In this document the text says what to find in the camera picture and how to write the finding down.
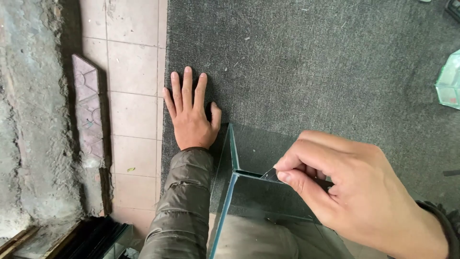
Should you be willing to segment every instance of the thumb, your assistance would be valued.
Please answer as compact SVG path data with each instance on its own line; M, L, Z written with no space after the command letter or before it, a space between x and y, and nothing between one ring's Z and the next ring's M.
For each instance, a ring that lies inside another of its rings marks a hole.
M215 102L211 103L211 128L214 131L219 131L220 129L220 120L222 117L222 110L217 107Z
M297 169L278 172L277 176L302 197L324 225L332 220L338 204L313 179Z

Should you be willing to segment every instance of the concrete wall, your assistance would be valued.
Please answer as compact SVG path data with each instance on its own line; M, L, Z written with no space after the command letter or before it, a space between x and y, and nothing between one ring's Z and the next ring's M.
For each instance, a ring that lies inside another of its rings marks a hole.
M71 66L79 2L2 1L0 24L0 237L11 237L85 215Z

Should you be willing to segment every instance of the hand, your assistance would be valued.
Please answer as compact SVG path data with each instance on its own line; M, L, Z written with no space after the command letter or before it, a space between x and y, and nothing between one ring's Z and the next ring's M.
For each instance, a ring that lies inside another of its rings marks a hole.
M341 236L398 259L447 258L440 223L417 206L377 146L304 131L274 168ZM327 193L311 179L325 176L335 184Z
M207 75L202 73L195 89L195 101L192 104L192 69L184 69L184 82L182 92L180 89L179 75L171 73L172 96L169 90L163 88L163 96L169 115L174 125L174 135L180 150L189 147L204 147L208 149L216 140L220 129L222 111L215 102L211 104L211 122L204 113L204 93L206 91Z

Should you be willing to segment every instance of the olive green jacket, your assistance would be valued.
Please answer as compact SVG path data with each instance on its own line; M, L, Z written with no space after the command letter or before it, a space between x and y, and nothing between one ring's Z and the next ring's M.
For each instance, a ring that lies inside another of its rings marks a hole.
M204 148L188 148L173 157L165 192L139 259L206 258L212 170L212 156ZM446 214L441 206L417 204L436 215L449 241L449 259L459 259L458 211Z

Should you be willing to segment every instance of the pants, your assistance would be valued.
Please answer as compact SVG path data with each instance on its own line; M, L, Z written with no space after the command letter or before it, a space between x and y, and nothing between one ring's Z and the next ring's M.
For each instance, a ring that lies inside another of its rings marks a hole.
M227 215L217 245L215 259L354 259L333 230L310 222Z

